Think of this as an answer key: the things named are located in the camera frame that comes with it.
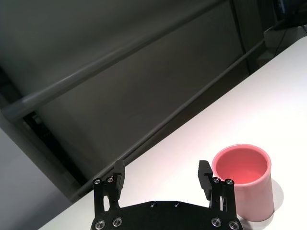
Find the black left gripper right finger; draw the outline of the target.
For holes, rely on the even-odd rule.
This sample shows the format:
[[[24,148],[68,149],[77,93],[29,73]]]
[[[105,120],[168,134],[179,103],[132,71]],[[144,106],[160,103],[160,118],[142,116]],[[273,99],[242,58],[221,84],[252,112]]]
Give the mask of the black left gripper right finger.
[[[214,177],[209,162],[205,160],[199,161],[198,179],[206,199],[210,202],[209,208],[212,211],[236,215],[235,183],[233,180],[222,181],[220,178]]]

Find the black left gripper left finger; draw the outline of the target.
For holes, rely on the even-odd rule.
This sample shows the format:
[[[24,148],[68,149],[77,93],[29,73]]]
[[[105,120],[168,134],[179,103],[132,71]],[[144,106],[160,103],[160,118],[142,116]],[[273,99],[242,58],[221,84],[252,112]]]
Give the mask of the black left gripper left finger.
[[[95,178],[93,180],[94,189],[94,215],[98,216],[105,212],[104,197],[109,200],[109,209],[119,209],[119,199],[125,180],[125,163],[118,160],[114,164],[113,171],[106,179]]]

